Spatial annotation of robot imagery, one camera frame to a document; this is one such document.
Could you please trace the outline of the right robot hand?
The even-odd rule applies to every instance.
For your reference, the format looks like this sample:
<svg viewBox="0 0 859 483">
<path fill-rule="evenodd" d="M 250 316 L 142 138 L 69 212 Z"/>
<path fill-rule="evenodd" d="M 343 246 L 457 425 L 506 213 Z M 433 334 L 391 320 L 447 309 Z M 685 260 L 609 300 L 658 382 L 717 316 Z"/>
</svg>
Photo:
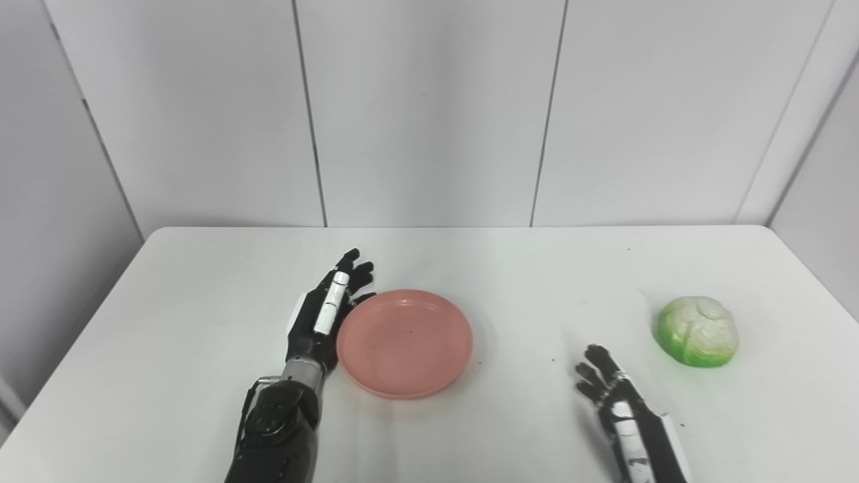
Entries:
<svg viewBox="0 0 859 483">
<path fill-rule="evenodd" d="M 674 422 L 658 415 L 603 345 L 592 343 L 574 367 L 576 390 L 590 400 L 623 482 L 691 482 Z"/>
</svg>

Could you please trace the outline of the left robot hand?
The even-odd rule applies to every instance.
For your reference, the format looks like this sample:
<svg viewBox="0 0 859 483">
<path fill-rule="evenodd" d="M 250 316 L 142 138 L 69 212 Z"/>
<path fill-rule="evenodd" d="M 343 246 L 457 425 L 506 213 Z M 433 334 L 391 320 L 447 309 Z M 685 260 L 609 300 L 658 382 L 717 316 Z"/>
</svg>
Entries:
<svg viewBox="0 0 859 483">
<path fill-rule="evenodd" d="M 313 290 L 304 294 L 288 335 L 286 361 L 311 360 L 325 374 L 338 365 L 337 341 L 346 316 L 375 292 L 360 291 L 374 281 L 374 263 L 358 263 L 361 251 L 347 251 Z"/>
</svg>

